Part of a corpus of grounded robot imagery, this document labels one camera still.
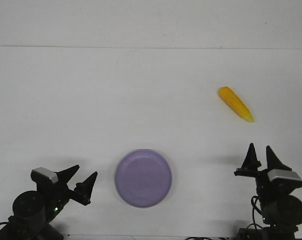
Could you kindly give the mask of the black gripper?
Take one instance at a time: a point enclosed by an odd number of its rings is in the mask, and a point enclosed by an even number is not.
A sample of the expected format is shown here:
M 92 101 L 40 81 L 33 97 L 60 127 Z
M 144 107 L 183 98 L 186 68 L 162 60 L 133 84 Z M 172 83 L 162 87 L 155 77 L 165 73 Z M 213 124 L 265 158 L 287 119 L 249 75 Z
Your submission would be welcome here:
M 78 182 L 74 189 L 69 189 L 68 182 L 79 170 L 80 166 L 74 165 L 56 172 L 58 182 L 56 184 L 37 184 L 37 190 L 43 195 L 52 213 L 60 212 L 64 206 L 73 200 L 84 206 L 91 203 L 92 191 L 98 176 L 98 172 L 92 173 L 83 182 Z
M 241 168 L 236 169 L 234 175 L 255 178 L 256 193 L 261 200 L 278 199 L 302 188 L 302 181 L 278 180 L 270 182 L 269 171 L 275 169 L 292 171 L 292 168 L 283 164 L 269 145 L 266 146 L 266 161 L 267 169 L 257 171 L 262 164 L 257 159 L 254 144 L 250 143 L 244 162 Z

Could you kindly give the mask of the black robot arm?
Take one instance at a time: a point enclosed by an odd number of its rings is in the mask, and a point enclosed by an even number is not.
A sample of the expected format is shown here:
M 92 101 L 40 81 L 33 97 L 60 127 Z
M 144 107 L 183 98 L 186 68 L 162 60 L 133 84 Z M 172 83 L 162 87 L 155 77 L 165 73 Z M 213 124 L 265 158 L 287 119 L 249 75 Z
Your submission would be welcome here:
M 264 227 L 253 221 L 236 234 L 237 240 L 293 240 L 302 224 L 302 201 L 291 193 L 302 188 L 301 177 L 283 164 L 270 146 L 266 147 L 266 169 L 259 170 L 254 144 L 235 176 L 255 179 L 256 195 L 251 198 L 252 212 L 262 216 Z
M 36 190 L 29 190 L 16 197 L 12 204 L 13 214 L 1 222 L 0 240 L 62 240 L 64 236 L 50 223 L 74 200 L 84 206 L 91 203 L 92 191 L 98 173 L 92 173 L 83 182 L 69 189 L 68 182 L 79 170 L 74 165 L 62 171 L 38 167 L 30 177 Z

